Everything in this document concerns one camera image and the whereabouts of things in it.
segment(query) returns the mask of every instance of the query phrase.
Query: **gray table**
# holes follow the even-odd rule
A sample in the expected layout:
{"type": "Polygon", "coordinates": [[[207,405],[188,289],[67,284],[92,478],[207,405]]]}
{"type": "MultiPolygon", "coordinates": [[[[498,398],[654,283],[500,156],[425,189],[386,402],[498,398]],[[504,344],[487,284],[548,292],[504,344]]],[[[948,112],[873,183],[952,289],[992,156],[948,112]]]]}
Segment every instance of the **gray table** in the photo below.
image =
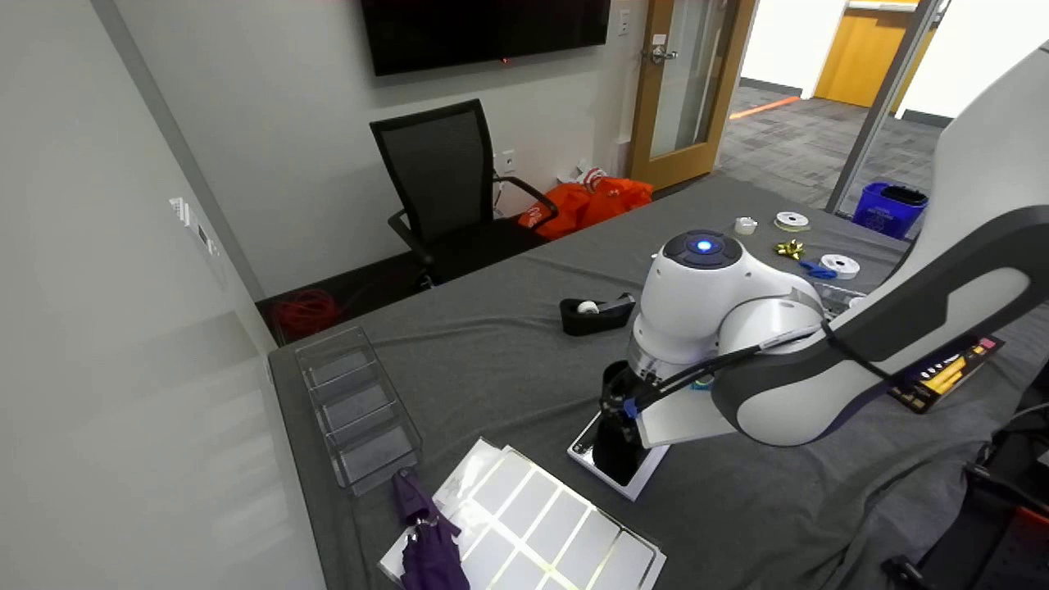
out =
{"type": "MultiPolygon", "coordinates": [[[[646,211],[610,219],[528,257],[428,289],[367,317],[337,323],[272,354],[290,452],[316,537],[326,588],[391,588],[377,569],[395,537],[391,489],[355,498],[334,484],[299,354],[363,330],[418,432],[418,476],[439,484],[484,436],[514,446],[559,482],[654,540],[668,562],[657,588],[886,588],[887,555],[931,547],[964,495],[961,465],[1011,414],[1045,360],[1045,313],[1007,330],[1007,347],[927,417],[879,398],[842,428],[802,449],[744,436],[676,446],[639,500],[626,500],[568,460],[568,443],[595,410],[598,372],[626,354],[626,330],[559,333],[559,298],[636,292],[650,257],[676,231],[761,219],[744,246],[771,257],[785,238],[771,226],[785,202],[746,183],[712,178],[646,211]]],[[[904,241],[850,219],[810,214],[806,253],[854,257],[873,289],[904,241]]]]}

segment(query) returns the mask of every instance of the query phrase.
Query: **purple object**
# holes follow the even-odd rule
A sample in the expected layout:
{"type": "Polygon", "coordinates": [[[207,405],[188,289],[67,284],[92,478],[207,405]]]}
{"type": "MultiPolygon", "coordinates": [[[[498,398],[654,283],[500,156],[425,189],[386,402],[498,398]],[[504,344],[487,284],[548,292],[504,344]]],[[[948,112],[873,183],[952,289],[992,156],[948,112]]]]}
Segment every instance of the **purple object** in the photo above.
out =
{"type": "Polygon", "coordinates": [[[428,493],[424,493],[413,473],[395,473],[393,498],[400,520],[408,524],[408,540],[403,547],[403,590],[467,590],[459,559],[459,528],[439,513],[428,493]]]}

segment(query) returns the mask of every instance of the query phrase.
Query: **floor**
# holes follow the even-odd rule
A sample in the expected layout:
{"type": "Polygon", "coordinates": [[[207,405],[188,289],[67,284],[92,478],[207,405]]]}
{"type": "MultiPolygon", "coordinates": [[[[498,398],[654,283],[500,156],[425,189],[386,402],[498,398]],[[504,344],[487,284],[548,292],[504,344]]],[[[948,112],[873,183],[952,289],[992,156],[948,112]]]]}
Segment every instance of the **floor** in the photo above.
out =
{"type": "MultiPolygon", "coordinates": [[[[825,206],[866,119],[866,108],[806,100],[749,82],[737,85],[730,112],[718,171],[811,211],[825,206]]],[[[927,194],[938,134],[934,125],[887,119],[840,214],[850,215],[873,181],[927,194]]]]}

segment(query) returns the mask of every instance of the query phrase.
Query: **television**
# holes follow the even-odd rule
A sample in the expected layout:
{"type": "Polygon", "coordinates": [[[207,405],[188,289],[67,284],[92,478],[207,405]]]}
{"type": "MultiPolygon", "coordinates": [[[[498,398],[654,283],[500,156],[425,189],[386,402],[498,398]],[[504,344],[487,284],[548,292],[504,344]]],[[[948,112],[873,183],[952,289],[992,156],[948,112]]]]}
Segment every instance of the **television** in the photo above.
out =
{"type": "Polygon", "coordinates": [[[610,0],[360,0],[377,75],[602,46],[610,0]]]}

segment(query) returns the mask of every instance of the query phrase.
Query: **doorway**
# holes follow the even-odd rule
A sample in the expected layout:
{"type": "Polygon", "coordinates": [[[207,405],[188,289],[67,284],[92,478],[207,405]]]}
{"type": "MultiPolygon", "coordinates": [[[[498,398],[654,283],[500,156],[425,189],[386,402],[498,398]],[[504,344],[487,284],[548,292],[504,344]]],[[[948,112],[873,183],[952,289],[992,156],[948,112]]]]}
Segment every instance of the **doorway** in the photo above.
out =
{"type": "Polygon", "coordinates": [[[712,172],[758,0],[651,0],[630,178],[676,188],[712,172]]]}

